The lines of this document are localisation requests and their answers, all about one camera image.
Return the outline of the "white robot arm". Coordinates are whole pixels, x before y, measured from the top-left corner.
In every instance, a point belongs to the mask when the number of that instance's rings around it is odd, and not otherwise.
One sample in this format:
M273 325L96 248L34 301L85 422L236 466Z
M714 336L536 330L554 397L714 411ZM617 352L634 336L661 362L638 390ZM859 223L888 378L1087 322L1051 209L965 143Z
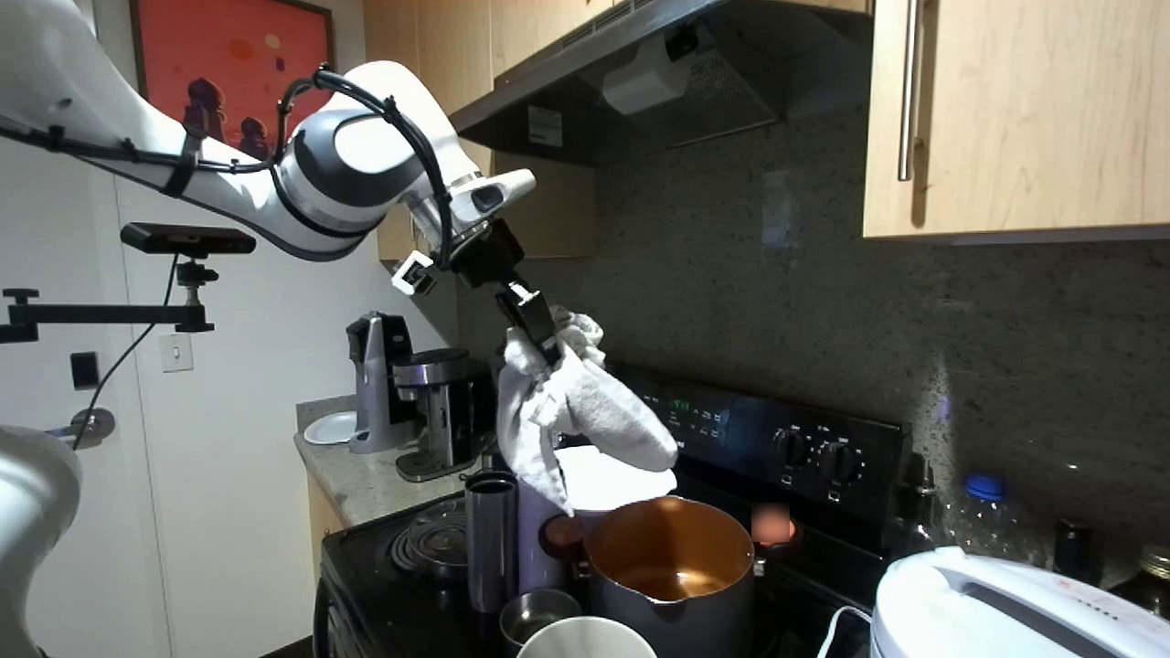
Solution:
M292 98L320 87L268 159L185 129L148 107L104 57L74 0L0 4L0 129L6 140L70 152L169 199L218 212L298 258L340 258L403 205L424 238L394 272L411 296L432 272L494 285L515 334L549 362L558 360L546 296L515 276L517 241L499 212L521 202L531 167L482 172L436 95L392 57L347 73L314 68Z

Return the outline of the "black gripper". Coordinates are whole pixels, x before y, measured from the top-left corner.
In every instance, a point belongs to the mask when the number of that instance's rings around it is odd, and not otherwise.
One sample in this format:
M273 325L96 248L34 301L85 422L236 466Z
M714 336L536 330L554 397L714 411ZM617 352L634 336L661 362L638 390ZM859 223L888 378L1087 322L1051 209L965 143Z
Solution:
M469 238L453 256L448 272L469 285L499 285L498 302L504 318L536 346L536 356L554 364L564 360L554 339L550 308L541 288L521 282L508 282L521 258L521 245L511 226L494 221L475 238Z

